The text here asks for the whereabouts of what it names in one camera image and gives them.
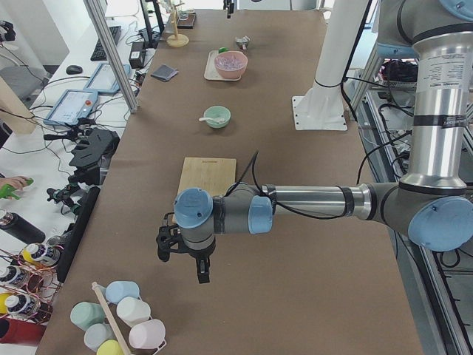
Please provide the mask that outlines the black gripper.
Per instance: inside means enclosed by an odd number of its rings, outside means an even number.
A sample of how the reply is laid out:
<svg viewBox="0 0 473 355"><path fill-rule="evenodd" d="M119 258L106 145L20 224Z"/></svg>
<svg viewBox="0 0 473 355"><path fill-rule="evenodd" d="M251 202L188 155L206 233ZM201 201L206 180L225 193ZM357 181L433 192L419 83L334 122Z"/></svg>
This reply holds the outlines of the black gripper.
<svg viewBox="0 0 473 355"><path fill-rule="evenodd" d="M203 248L190 247L185 244L180 227L171 222L173 212L166 213L163 217L162 226L159 228L157 243L157 256L163 262L168 262L171 253L189 254L196 260L197 279L199 284L210 281L210 256L215 249L215 238L211 235L211 243Z"/></svg>

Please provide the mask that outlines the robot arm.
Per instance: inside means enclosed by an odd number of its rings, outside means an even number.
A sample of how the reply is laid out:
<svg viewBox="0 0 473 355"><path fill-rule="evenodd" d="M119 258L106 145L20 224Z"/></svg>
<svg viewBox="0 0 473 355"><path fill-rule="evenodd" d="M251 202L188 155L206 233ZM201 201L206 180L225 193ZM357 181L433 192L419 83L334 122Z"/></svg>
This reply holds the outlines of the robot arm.
<svg viewBox="0 0 473 355"><path fill-rule="evenodd" d="M282 210L318 220L374 220L432 251L472 237L472 203L459 176L472 76L470 1L383 1L377 38L382 58L418 58L407 173L396 183L274 186L236 182L220 196L194 187L174 201L157 255L188 254L201 283L210 280L218 234L269 232Z"/></svg>

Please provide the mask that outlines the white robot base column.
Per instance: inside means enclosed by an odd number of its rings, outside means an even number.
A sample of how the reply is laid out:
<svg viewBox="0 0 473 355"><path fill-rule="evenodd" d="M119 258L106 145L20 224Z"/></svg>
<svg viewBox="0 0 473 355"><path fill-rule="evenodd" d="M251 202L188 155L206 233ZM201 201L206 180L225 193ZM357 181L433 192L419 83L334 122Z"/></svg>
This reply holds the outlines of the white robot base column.
<svg viewBox="0 0 473 355"><path fill-rule="evenodd" d="M347 130L341 85L370 7L369 0L334 2L313 86L305 95L292 97L297 130Z"/></svg>

